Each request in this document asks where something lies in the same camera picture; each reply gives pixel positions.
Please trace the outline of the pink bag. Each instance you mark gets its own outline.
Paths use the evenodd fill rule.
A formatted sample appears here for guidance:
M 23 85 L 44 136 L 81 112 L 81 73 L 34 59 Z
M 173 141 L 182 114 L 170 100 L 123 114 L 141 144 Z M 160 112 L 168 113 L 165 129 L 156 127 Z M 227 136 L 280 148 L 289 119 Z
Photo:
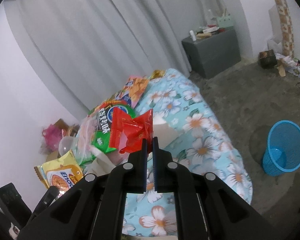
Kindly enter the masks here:
M 42 136 L 44 138 L 44 144 L 49 152 L 58 150 L 59 143 L 63 137 L 62 130 L 56 125 L 50 125 L 46 129 L 43 129 Z

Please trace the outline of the orange snack bag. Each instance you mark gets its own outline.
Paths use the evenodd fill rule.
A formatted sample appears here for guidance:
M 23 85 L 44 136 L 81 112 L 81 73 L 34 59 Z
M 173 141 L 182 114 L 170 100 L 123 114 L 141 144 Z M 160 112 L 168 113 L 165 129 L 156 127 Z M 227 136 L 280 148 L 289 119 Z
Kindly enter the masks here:
M 115 94 L 115 100 L 125 101 L 131 108 L 135 108 L 145 92 L 149 79 L 130 76 L 124 87 Z

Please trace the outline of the red snack wrapper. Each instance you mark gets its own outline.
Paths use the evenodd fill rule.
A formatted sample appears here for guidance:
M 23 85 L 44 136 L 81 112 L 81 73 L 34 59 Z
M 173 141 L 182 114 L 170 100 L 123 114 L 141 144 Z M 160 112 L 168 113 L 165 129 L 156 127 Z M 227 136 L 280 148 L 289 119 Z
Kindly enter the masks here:
M 123 110 L 115 107 L 109 147 L 117 149 L 121 154 L 131 154 L 142 149 L 143 139 L 147 143 L 146 152 L 150 154 L 153 140 L 153 109 L 132 118 Z

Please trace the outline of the dark brown box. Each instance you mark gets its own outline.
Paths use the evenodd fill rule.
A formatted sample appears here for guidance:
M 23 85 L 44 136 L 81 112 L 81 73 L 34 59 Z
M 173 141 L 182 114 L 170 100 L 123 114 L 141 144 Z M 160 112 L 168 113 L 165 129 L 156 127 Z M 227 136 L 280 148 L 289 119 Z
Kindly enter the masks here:
M 277 65 L 277 59 L 274 51 L 271 49 L 260 52 L 258 62 L 263 69 L 274 68 Z

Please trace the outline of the grey cabinet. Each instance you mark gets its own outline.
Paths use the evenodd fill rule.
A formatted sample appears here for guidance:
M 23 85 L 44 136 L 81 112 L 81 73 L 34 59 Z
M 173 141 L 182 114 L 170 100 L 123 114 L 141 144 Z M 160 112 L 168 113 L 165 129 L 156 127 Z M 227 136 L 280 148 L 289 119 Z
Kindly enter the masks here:
M 233 27 L 211 37 L 182 40 L 185 54 L 194 72 L 210 79 L 241 61 L 238 39 Z

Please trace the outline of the patterned cardboard roll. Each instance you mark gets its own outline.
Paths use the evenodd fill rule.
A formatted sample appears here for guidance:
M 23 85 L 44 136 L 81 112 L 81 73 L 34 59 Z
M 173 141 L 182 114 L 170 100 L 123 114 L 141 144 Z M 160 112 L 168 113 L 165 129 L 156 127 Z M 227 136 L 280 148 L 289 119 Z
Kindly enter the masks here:
M 294 58 L 294 34 L 292 19 L 286 0 L 275 0 L 277 12 L 279 13 L 280 28 L 282 31 L 282 52 L 285 56 Z

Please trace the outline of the pale green tissue box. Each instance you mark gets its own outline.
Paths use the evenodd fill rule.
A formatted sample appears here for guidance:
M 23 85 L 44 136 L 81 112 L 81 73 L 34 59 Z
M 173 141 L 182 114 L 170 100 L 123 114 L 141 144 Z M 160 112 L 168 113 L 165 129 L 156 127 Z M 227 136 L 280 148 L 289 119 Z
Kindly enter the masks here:
M 219 28 L 230 28 L 234 26 L 231 15 L 217 17 L 216 20 Z

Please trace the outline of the blue plastic waste basket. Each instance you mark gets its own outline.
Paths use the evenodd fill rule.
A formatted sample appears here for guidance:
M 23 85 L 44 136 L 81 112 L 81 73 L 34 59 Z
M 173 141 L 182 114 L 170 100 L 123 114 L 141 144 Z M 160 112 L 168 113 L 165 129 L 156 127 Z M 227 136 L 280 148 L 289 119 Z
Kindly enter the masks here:
M 300 167 L 300 127 L 296 123 L 281 120 L 272 126 L 262 167 L 272 177 L 294 172 Z

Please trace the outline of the floral blue tablecloth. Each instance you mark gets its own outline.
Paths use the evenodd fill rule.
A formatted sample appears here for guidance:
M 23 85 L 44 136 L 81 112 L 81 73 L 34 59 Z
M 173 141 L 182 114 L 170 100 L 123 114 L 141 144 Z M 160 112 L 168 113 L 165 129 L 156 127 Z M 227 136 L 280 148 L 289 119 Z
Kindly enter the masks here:
M 135 110 L 143 114 L 150 109 L 154 117 L 162 118 L 178 132 L 164 148 L 173 161 L 192 173 L 213 172 L 251 203 L 253 184 L 243 159 L 193 82 L 176 69 L 150 77 Z M 122 233 L 141 237 L 177 235 L 174 196 L 155 191 L 152 160 L 147 162 L 146 191 L 127 195 Z

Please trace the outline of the gold crumpled wrapper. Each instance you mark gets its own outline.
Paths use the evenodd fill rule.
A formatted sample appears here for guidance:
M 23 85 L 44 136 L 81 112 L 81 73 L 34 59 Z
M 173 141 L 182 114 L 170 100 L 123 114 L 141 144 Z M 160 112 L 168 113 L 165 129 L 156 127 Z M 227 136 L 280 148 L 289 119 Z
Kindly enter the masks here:
M 154 79 L 159 79 L 165 76 L 165 71 L 164 70 L 158 70 L 156 69 L 150 76 L 150 80 L 154 80 Z

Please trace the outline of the white small bottle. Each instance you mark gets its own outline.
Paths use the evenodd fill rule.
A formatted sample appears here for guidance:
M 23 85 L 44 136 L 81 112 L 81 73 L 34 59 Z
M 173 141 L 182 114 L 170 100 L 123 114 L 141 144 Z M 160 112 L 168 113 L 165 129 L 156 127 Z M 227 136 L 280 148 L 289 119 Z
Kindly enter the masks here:
M 196 35 L 193 30 L 189 31 L 189 34 L 190 34 L 190 38 L 192 39 L 193 42 L 197 40 Z

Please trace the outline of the white curtain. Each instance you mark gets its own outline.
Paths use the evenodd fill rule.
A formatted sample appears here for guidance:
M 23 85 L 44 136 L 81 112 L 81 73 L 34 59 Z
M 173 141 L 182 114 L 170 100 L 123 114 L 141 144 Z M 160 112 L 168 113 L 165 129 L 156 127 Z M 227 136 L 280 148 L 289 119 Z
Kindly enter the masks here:
M 181 45 L 229 9 L 241 55 L 253 48 L 240 0 L 4 0 L 12 33 L 33 70 L 76 118 L 130 75 L 175 68 L 189 74 Z

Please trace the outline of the green snack bag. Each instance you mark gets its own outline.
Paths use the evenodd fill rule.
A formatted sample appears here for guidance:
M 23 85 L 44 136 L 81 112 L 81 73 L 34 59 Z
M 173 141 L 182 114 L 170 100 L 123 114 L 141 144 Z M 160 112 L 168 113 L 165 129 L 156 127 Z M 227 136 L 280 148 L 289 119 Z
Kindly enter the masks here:
M 97 114 L 98 126 L 92 136 L 91 144 L 101 152 L 108 154 L 115 148 L 109 146 L 110 130 L 113 123 L 113 111 L 115 108 L 123 110 L 131 117 L 136 117 L 134 109 L 124 100 L 107 100 L 97 106 L 91 114 Z

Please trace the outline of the yellow snack packet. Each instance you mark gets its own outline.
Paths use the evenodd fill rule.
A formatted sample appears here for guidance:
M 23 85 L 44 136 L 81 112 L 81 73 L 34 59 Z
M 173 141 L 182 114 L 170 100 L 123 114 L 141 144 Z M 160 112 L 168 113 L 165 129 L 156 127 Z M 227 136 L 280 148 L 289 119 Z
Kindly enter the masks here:
M 60 196 L 84 177 L 71 150 L 58 159 L 35 166 L 34 171 L 47 189 L 57 187 Z

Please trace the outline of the clear plastic bag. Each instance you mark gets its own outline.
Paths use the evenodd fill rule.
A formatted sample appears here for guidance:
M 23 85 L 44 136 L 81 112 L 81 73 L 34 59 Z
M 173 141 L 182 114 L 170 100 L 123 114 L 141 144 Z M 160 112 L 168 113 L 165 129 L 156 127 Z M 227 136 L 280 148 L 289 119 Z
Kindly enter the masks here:
M 95 156 L 93 154 L 93 139 L 99 124 L 98 116 L 87 116 L 81 123 L 79 131 L 75 136 L 71 145 L 71 151 L 78 163 L 83 165 L 87 162 L 93 161 Z

